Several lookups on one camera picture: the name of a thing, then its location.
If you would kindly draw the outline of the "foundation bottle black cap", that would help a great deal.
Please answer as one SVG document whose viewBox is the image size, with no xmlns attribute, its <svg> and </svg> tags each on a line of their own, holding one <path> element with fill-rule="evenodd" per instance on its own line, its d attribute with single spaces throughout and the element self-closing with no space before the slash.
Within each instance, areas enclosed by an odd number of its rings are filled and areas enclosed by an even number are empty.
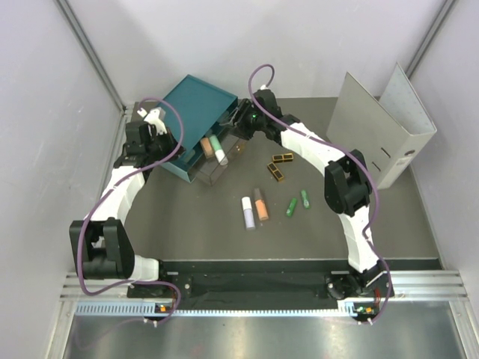
<svg viewBox="0 0 479 359">
<path fill-rule="evenodd" d="M 200 140 L 200 145 L 206 159 L 211 159 L 212 157 L 215 156 L 215 152 L 214 152 L 213 146 L 210 143 L 209 138 L 203 137 Z"/>
</svg>

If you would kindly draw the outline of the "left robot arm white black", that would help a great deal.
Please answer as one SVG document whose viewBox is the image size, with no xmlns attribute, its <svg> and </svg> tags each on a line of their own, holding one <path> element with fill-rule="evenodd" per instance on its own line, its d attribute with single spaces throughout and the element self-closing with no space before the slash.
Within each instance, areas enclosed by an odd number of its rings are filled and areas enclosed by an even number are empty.
<svg viewBox="0 0 479 359">
<path fill-rule="evenodd" d="M 135 254 L 124 224 L 151 171 L 182 152 L 162 120 L 126 125 L 126 143 L 102 197 L 85 219 L 73 221 L 69 228 L 78 276 L 144 281 L 144 288 L 156 297 L 169 290 L 170 280 L 160 272 L 160 261 Z"/>
</svg>

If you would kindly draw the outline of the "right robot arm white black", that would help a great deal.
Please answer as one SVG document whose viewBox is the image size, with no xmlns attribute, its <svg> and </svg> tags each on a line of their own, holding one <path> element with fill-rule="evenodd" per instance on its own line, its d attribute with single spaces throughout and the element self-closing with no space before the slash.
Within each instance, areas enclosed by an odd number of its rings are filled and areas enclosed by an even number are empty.
<svg viewBox="0 0 479 359">
<path fill-rule="evenodd" d="M 364 157 L 358 150 L 345 155 L 329 146 L 292 114 L 283 114 L 275 95 L 262 88 L 254 100 L 241 100 L 220 123 L 244 140 L 256 132 L 292 151 L 324 177 L 324 198 L 338 214 L 348 248 L 348 274 L 330 274 L 326 289 L 336 299 L 365 296 L 376 288 L 384 267 L 371 248 L 367 224 L 372 186 L 364 173 Z"/>
</svg>

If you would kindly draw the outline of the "green tube white cap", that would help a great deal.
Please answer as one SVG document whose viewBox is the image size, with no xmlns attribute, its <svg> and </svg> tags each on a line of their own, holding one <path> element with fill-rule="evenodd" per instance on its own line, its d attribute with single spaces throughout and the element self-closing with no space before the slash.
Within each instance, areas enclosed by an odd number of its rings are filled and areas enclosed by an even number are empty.
<svg viewBox="0 0 479 359">
<path fill-rule="evenodd" d="M 213 146 L 215 157 L 218 163 L 221 166 L 226 166 L 228 164 L 228 158 L 222 148 L 222 145 L 216 135 L 211 135 L 209 137 L 210 143 Z"/>
</svg>

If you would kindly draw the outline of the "clear drawer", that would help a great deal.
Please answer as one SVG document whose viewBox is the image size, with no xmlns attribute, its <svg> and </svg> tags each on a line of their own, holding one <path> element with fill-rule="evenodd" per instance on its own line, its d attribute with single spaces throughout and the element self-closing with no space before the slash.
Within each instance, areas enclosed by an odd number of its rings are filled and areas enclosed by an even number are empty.
<svg viewBox="0 0 479 359">
<path fill-rule="evenodd" d="M 228 129 L 220 129 L 216 138 L 219 143 L 219 151 L 215 151 L 211 145 L 213 154 L 210 157 L 207 157 L 203 148 L 200 147 L 200 156 L 192 166 L 193 181 L 214 185 L 245 150 L 246 140 L 235 136 Z"/>
</svg>

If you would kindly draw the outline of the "teal drawer organizer box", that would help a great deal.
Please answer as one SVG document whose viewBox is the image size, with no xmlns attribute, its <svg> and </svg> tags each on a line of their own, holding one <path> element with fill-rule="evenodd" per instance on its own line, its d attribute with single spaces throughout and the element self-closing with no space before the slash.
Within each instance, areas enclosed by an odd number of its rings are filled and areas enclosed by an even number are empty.
<svg viewBox="0 0 479 359">
<path fill-rule="evenodd" d="M 183 134 L 184 153 L 175 161 L 162 164 L 167 171 L 191 183 L 199 163 L 205 160 L 200 140 L 208 134 L 223 139 L 228 130 L 221 125 L 238 105 L 238 97 L 206 81 L 187 75 L 165 97 L 181 116 L 183 128 L 171 109 L 165 109 L 165 125 L 176 140 Z"/>
</svg>

